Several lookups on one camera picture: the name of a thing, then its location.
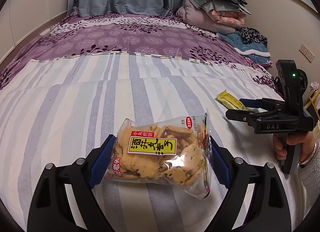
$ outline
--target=yellow packet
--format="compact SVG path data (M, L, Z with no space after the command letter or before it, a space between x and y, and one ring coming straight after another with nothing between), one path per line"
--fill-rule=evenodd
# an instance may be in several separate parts
M237 100L234 96L228 93L226 90L217 95L218 101L220 101L226 108L230 110L245 110L249 111L244 104Z

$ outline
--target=red label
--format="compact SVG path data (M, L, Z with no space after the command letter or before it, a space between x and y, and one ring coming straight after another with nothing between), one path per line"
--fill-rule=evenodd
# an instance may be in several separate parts
M115 158L115 160L113 161L112 169L116 175L118 175L119 177L123 177L122 173L120 172L120 157Z
M132 131L132 132L131 132L131 136L155 137L155 132Z
M192 120L191 120L191 117L189 117L189 116L186 118L186 126L189 129L192 128Z

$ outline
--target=purple bedspread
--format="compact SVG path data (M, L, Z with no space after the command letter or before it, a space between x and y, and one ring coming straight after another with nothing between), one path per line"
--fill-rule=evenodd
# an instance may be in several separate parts
M178 56L213 62L245 65L264 69L236 52L211 32L185 25L175 16L107 14L80 18L70 15L59 24L27 44L0 75L0 89L28 63L64 56L106 51ZM274 87L271 76L264 72L260 84Z

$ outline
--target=pink fabric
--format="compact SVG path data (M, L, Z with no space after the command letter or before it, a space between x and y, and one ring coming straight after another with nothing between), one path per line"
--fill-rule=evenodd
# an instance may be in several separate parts
M213 22L204 10L198 10L189 0L185 0L185 7L181 7L177 11L177 17L181 18L185 24L223 35L232 34L236 31L231 26Z
M208 16L216 23L241 28L246 22L246 15L241 12L210 10Z

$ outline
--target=black and white patterned cloth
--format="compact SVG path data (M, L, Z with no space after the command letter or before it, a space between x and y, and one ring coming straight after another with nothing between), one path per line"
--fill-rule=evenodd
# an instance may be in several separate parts
M268 38L263 36L258 30L254 28L239 28L238 34L241 36L244 44L263 43L265 47L268 47Z

